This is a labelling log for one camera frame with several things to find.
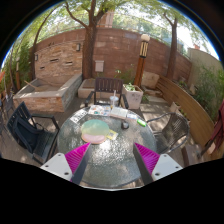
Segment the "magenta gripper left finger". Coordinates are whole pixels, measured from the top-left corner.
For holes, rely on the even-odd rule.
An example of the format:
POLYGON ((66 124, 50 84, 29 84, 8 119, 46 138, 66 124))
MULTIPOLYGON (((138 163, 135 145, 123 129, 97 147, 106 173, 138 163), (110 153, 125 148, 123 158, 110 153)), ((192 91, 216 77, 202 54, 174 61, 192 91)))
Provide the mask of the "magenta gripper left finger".
POLYGON ((41 169, 79 185, 91 155, 92 146, 86 143, 66 154, 57 153, 41 169))

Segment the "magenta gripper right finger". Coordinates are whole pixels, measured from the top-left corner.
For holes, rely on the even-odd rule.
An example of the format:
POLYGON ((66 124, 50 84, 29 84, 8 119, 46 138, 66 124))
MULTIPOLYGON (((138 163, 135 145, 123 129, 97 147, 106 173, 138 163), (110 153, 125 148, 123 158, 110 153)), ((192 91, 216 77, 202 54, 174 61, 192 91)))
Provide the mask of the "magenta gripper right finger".
POLYGON ((182 169, 168 154, 159 155, 138 143, 133 144, 133 154, 145 185, 182 169))

